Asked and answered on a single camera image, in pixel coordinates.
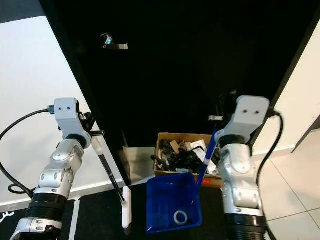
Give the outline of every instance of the white tile floor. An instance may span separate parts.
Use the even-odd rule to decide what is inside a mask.
[[[133,184],[155,176],[154,151],[128,148]],[[320,240],[320,131],[311,132],[294,153],[271,158],[261,173],[260,189],[277,240]]]

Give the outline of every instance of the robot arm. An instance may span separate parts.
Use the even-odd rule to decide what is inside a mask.
[[[246,143],[263,124],[269,107],[264,97],[241,96],[227,126],[215,134],[220,148],[217,165],[230,240],[263,240],[267,228],[256,177],[255,163]]]
[[[60,236],[65,204],[82,164],[84,149],[91,144],[92,138],[87,131],[92,124],[80,113],[75,98],[56,99],[54,114],[63,133],[63,141],[41,173],[26,215],[19,221],[11,240],[56,240]]]

